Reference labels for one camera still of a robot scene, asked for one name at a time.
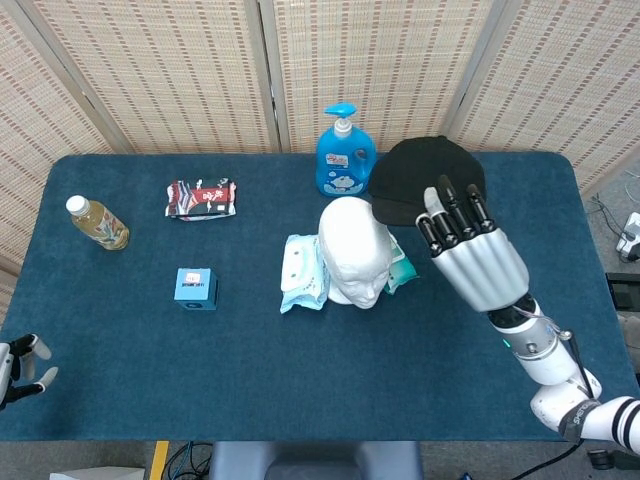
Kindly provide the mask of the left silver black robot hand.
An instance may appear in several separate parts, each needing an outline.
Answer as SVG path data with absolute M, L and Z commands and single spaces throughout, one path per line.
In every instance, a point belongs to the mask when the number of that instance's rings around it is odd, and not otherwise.
M 49 368 L 35 381 L 35 357 L 49 360 L 51 350 L 36 334 L 30 333 L 1 343 L 1 409 L 23 398 L 44 393 L 59 369 Z

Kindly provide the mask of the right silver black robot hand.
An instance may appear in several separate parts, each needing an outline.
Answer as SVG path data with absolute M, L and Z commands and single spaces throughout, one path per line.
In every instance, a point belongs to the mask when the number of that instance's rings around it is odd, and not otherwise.
M 435 266 L 473 310 L 510 307 L 529 292 L 528 270 L 476 185 L 461 197 L 442 175 L 423 200 L 415 225 Z

